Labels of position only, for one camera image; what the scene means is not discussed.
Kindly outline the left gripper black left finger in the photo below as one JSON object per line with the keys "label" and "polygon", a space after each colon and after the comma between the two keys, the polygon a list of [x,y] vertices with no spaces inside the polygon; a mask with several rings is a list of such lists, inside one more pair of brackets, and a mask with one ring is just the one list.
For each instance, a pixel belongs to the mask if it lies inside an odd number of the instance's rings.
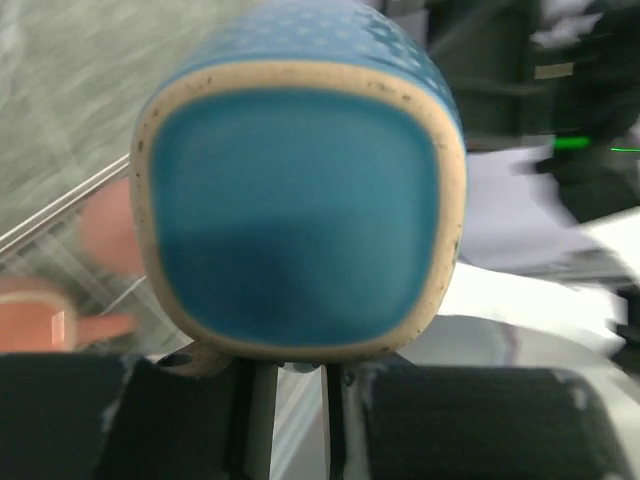
{"label": "left gripper black left finger", "polygon": [[5,354],[5,479],[265,479],[278,370],[196,353]]}

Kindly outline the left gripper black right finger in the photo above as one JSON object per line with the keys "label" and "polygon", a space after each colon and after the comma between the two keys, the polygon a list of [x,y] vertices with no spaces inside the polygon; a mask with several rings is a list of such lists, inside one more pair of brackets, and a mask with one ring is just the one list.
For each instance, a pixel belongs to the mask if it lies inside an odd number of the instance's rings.
{"label": "left gripper black right finger", "polygon": [[329,365],[331,479],[626,479],[601,396],[557,368]]}

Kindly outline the orange floral mug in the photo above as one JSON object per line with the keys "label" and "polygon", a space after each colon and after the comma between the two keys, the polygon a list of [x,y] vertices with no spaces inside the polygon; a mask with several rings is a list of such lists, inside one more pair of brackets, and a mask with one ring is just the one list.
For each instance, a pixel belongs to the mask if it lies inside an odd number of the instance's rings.
{"label": "orange floral mug", "polygon": [[1,279],[1,351],[71,352],[135,330],[128,314],[82,316],[69,296],[40,279]]}

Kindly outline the blue mug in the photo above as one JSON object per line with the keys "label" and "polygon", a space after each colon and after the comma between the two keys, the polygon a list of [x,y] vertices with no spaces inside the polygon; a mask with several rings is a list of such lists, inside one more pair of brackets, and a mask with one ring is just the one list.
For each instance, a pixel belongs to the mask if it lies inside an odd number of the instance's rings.
{"label": "blue mug", "polygon": [[437,67],[358,1],[267,1],[146,101],[130,152],[147,278],[185,334],[245,358],[381,356],[449,286],[466,209]]}

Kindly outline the tall pink plastic cup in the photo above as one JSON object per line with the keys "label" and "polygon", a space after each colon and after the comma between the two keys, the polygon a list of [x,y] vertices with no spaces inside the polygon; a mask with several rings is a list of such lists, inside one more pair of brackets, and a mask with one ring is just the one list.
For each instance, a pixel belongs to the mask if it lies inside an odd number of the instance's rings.
{"label": "tall pink plastic cup", "polygon": [[79,234],[86,252],[99,266],[125,276],[144,275],[127,178],[107,184],[87,199]]}

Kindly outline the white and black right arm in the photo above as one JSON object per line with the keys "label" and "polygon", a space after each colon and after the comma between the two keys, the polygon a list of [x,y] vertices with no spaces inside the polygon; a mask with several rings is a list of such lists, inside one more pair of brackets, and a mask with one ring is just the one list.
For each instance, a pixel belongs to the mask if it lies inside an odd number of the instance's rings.
{"label": "white and black right arm", "polygon": [[556,335],[639,367],[639,5],[428,1],[470,209],[441,316]]}

